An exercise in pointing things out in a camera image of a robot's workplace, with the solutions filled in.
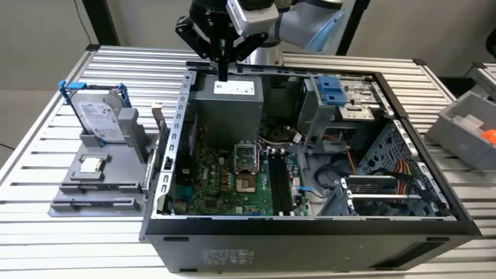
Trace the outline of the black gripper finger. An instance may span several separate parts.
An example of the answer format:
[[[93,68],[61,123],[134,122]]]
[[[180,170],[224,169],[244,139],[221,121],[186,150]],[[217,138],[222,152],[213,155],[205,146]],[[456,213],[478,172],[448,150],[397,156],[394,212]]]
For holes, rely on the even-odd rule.
[[[216,62],[217,80],[222,81],[222,56],[218,39],[214,38],[212,42],[208,42],[197,33],[192,19],[185,16],[178,18],[174,32],[202,59]]]
[[[258,33],[248,36],[237,45],[228,39],[222,50],[222,80],[228,81],[228,65],[236,61],[242,61],[257,47],[268,39],[268,33]]]

